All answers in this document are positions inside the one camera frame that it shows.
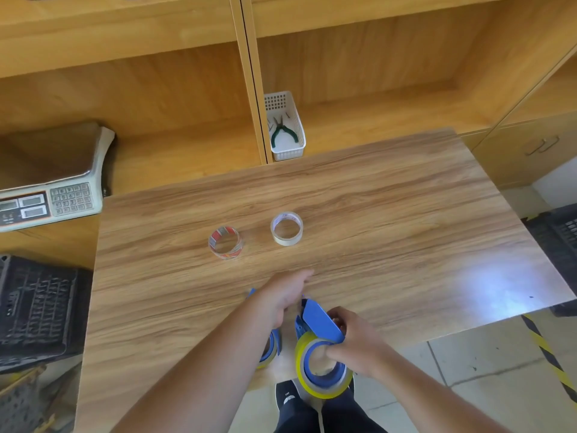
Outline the black trousers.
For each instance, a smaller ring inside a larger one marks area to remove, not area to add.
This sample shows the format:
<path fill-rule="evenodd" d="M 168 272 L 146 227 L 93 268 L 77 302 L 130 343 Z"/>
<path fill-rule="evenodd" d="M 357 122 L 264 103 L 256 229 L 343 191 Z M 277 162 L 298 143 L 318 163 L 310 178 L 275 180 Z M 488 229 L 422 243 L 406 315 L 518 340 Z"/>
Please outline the black trousers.
<path fill-rule="evenodd" d="M 321 433 L 321 427 L 324 433 L 388 433 L 355 401 L 351 388 L 326 400 L 320 413 L 314 410 L 279 417 L 273 433 Z"/>

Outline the blue tape dispenser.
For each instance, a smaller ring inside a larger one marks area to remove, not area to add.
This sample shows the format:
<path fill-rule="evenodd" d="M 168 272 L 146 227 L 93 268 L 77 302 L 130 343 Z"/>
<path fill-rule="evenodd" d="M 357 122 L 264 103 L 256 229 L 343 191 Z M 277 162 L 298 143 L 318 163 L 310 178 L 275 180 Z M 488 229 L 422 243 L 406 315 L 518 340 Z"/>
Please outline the blue tape dispenser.
<path fill-rule="evenodd" d="M 295 318 L 297 339 L 307 332 L 312 332 L 316 337 L 332 343 L 342 343 L 345 339 L 343 332 L 319 303 L 310 298 L 302 298 Z"/>
<path fill-rule="evenodd" d="M 274 328 L 268 337 L 268 341 L 263 350 L 263 354 L 260 357 L 256 370 L 265 369 L 274 361 L 274 359 L 280 356 L 282 351 L 282 336 L 280 332 L 280 327 Z"/>

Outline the wooden shelf unit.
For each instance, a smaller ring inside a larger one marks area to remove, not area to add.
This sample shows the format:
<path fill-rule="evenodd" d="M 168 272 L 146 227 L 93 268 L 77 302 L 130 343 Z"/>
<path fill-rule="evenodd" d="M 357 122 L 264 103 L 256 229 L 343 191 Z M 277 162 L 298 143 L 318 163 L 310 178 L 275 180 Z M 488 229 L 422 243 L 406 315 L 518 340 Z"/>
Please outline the wooden shelf unit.
<path fill-rule="evenodd" d="M 493 128 L 577 46 L 577 0 L 0 0 L 0 136 L 95 121 L 121 195 L 304 154 Z"/>

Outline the person's left hand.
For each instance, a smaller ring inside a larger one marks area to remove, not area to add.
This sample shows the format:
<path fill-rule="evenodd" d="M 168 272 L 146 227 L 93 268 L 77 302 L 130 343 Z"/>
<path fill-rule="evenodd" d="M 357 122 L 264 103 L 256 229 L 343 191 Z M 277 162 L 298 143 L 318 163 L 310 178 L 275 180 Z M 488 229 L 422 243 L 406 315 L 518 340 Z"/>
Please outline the person's left hand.
<path fill-rule="evenodd" d="M 302 298 L 305 284 L 313 276 L 314 269 L 296 269 L 273 275 L 248 300 L 255 311 L 257 320 L 272 329 L 273 308 L 285 308 L 294 305 Z"/>

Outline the green handled pliers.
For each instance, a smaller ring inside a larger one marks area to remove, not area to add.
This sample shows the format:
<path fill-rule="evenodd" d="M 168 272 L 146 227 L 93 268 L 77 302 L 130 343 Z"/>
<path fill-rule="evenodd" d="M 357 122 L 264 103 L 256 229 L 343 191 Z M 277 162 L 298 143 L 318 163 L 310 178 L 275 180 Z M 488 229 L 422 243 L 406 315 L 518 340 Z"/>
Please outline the green handled pliers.
<path fill-rule="evenodd" d="M 276 139 L 280 133 L 284 133 L 290 136 L 294 143 L 299 144 L 297 134 L 284 124 L 283 116 L 281 116 L 279 119 L 273 117 L 273 123 L 275 123 L 275 130 L 273 131 L 272 135 L 270 135 L 270 144 L 272 149 L 276 148 Z"/>

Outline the person's left forearm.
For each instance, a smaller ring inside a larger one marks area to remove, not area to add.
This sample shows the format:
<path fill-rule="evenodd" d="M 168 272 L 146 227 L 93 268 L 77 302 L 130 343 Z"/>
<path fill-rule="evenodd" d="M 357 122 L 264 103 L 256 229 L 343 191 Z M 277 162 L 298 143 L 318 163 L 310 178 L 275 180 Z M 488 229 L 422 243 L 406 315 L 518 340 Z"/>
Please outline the person's left forearm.
<path fill-rule="evenodd" d="M 226 433 L 272 329 L 246 299 L 171 368 L 111 433 Z"/>

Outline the black plastic crate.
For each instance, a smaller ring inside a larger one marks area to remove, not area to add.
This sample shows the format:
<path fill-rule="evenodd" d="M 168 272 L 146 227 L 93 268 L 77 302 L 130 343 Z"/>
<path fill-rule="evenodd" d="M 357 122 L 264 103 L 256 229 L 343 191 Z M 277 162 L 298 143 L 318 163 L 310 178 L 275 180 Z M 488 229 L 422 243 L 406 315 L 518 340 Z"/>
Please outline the black plastic crate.
<path fill-rule="evenodd" d="M 551 306 L 559 318 L 577 317 L 577 203 L 521 219 L 576 299 Z"/>
<path fill-rule="evenodd" d="M 93 272 L 0 255 L 0 374 L 84 352 Z"/>

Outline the grey weighing scale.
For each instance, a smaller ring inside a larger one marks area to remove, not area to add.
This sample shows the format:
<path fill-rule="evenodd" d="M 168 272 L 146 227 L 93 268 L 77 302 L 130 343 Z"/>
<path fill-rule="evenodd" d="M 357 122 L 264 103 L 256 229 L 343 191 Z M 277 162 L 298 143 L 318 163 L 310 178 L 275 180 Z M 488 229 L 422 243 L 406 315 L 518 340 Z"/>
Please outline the grey weighing scale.
<path fill-rule="evenodd" d="M 101 213 L 116 139 L 95 121 L 0 136 L 0 232 Z"/>

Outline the yellow black floor tape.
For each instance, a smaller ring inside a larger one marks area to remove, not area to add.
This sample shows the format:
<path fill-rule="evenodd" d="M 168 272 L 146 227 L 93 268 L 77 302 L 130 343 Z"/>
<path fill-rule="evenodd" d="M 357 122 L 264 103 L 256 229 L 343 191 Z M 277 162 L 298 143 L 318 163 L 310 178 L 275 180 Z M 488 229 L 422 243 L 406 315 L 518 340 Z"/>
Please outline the yellow black floor tape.
<path fill-rule="evenodd" d="M 523 320 L 523 323 L 527 329 L 530 331 L 531 337 L 540 349 L 544 359 L 552 367 L 554 374 L 557 376 L 562 388 L 571 400 L 573 406 L 577 409 L 577 388 L 573 385 L 571 378 L 559 363 L 559 360 L 554 355 L 552 348 L 539 331 L 532 317 L 527 314 L 521 314 L 521 319 Z"/>

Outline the person's right forearm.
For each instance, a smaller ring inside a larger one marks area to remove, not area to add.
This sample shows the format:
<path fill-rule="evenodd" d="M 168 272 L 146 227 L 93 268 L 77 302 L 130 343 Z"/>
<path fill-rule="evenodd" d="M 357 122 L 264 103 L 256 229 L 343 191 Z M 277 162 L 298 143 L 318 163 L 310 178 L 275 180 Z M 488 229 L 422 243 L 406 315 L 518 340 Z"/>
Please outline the person's right forearm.
<path fill-rule="evenodd" d="M 371 371 L 406 411 L 419 433 L 512 433 L 397 352 Z"/>

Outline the white tape roll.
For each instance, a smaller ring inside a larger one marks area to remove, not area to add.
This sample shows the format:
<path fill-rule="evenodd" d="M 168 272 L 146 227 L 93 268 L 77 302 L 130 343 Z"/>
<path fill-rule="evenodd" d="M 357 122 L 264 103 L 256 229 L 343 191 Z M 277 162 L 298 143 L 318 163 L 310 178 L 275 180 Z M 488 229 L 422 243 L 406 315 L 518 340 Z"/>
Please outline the white tape roll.
<path fill-rule="evenodd" d="M 301 240 L 304 232 L 304 223 L 295 212 L 281 212 L 271 220 L 270 232 L 277 244 L 283 247 L 291 247 Z"/>

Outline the wooden cabinet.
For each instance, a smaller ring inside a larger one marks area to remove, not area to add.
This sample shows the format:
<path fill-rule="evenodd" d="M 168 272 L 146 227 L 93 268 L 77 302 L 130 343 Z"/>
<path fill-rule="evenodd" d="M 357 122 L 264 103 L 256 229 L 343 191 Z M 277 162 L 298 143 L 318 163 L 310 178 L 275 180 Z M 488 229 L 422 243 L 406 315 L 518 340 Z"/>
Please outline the wooden cabinet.
<path fill-rule="evenodd" d="M 577 46 L 493 128 L 459 135 L 500 189 L 527 186 L 577 156 Z M 544 153 L 524 151 L 560 136 Z"/>

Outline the clear tape roll striped core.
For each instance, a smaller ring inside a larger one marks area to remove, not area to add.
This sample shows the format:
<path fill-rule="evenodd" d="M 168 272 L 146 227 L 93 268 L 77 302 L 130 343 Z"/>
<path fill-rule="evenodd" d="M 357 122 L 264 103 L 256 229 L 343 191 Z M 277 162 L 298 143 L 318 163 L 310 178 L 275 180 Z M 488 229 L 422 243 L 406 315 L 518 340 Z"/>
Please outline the clear tape roll striped core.
<path fill-rule="evenodd" d="M 208 247 L 221 260 L 232 260 L 241 254 L 243 239 L 234 227 L 221 226 L 208 237 Z"/>

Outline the black shoe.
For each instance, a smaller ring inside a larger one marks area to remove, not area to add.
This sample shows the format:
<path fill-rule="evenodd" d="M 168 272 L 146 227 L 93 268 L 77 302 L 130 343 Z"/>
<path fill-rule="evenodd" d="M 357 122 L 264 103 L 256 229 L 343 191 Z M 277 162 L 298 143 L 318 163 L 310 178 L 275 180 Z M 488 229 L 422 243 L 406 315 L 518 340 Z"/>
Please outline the black shoe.
<path fill-rule="evenodd" d="M 293 380 L 277 383 L 275 385 L 275 397 L 279 417 L 290 417 L 295 413 L 315 411 L 314 408 L 300 396 Z"/>

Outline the yellow tape roll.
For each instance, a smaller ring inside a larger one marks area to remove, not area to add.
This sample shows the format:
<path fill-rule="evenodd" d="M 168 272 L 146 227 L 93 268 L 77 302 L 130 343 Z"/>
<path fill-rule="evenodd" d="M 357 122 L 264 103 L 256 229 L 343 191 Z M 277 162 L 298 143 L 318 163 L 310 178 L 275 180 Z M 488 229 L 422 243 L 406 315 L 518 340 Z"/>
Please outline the yellow tape roll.
<path fill-rule="evenodd" d="M 316 375 L 310 367 L 310 359 L 318 348 L 326 348 L 335 342 L 318 337 L 313 331 L 302 334 L 295 346 L 295 371 L 304 390 L 311 396 L 330 400 L 340 396 L 349 388 L 354 373 L 343 363 L 337 362 L 333 369 L 323 375 Z"/>

